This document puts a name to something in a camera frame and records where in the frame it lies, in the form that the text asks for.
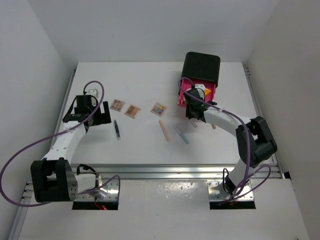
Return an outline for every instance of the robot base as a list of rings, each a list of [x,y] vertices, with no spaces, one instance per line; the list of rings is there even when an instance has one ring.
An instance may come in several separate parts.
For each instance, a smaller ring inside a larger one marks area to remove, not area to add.
[[[222,186],[222,180],[208,180],[208,193],[209,193],[209,203],[211,210],[218,209],[256,209],[254,194],[249,192],[245,196],[230,202],[227,201],[230,195],[227,194]],[[252,189],[251,182],[248,181],[242,190],[243,193],[247,193]]]
[[[72,210],[118,210],[118,192],[119,182],[114,179],[101,188],[99,194],[87,193],[77,195],[73,202]]]

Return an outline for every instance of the pen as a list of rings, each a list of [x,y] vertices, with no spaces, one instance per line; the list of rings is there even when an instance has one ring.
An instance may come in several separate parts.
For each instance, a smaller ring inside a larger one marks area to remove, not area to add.
[[[116,138],[117,138],[118,140],[120,140],[120,139],[121,139],[121,138],[120,138],[120,132],[119,132],[119,127],[118,127],[118,124],[117,124],[117,121],[116,121],[116,120],[114,120],[114,128],[115,128]]]
[[[174,130],[180,135],[180,137],[182,138],[182,140],[185,142],[185,144],[189,144],[189,140],[186,138],[186,136],[184,135],[183,132],[181,132],[179,130],[179,128],[177,126],[173,126]]]

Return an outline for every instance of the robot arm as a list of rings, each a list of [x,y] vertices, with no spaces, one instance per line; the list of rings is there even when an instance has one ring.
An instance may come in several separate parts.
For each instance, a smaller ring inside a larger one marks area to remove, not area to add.
[[[77,95],[62,122],[67,133],[59,135],[50,151],[31,165],[35,199],[38,203],[74,201],[77,194],[98,186],[96,173],[75,175],[70,167],[75,150],[89,127],[111,123],[108,102],[103,102],[105,113],[98,109],[83,125],[82,122],[97,106],[98,91],[89,90]]]
[[[192,88],[187,92],[203,100],[201,97],[202,91],[197,88]],[[184,97],[187,103],[186,117],[189,119],[196,118],[209,124],[215,124],[236,137],[240,160],[233,171],[225,178],[226,190],[228,193],[234,193],[238,184],[244,179],[247,165],[247,141],[243,125],[237,118],[221,111],[221,109],[208,107],[186,94],[184,94]],[[271,155],[277,151],[278,147],[263,117],[257,116],[254,119],[243,116],[238,117],[245,123],[249,131],[250,168],[248,174],[250,175],[254,173],[255,168],[261,162],[270,158]]]

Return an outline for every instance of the rectangular opening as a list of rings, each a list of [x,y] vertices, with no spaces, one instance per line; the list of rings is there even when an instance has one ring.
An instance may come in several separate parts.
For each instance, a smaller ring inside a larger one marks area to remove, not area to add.
[[[117,201],[74,201],[72,210],[118,210]]]
[[[254,201],[236,201],[236,202],[227,202],[227,203],[219,203],[211,201],[210,210],[225,210],[225,209],[256,209],[256,205]]]

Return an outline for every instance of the white tabletop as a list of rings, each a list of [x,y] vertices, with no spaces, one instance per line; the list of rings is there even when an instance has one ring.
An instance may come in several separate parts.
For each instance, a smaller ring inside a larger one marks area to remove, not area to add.
[[[185,117],[185,108],[177,106],[178,80],[183,62],[80,62],[68,96],[66,110],[84,85],[100,81],[105,88],[104,101],[125,101],[121,112],[110,109],[119,126],[117,140],[112,124],[90,127],[79,143],[72,163],[84,164],[235,164],[239,160],[237,140],[222,129],[213,130],[196,120],[193,128]],[[92,84],[87,89],[100,89]],[[256,112],[244,68],[240,62],[222,62],[214,100],[241,116]],[[167,106],[162,117],[150,112],[156,102]],[[135,119],[124,114],[133,104],[141,111]],[[167,142],[159,125],[168,132]],[[173,125],[189,139],[186,145]]]
[[[309,239],[289,179],[269,179],[254,201],[256,209],[210,210],[204,180],[125,180],[118,211],[71,210],[72,202],[31,207],[19,240]]]

